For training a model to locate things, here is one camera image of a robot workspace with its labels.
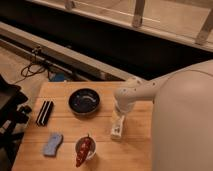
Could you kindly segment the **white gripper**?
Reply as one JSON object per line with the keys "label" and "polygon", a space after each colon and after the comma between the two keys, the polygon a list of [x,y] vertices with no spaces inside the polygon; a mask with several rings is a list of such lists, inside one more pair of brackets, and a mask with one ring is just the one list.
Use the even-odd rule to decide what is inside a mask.
{"label": "white gripper", "polygon": [[126,115],[134,108],[134,103],[115,102],[115,111],[118,115]]}

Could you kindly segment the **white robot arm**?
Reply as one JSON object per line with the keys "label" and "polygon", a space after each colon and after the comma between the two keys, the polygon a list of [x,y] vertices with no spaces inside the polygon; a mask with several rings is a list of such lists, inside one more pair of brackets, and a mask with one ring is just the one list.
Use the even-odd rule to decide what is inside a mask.
{"label": "white robot arm", "polygon": [[213,171],[213,59],[149,81],[132,77],[114,97],[118,115],[153,103],[152,171]]}

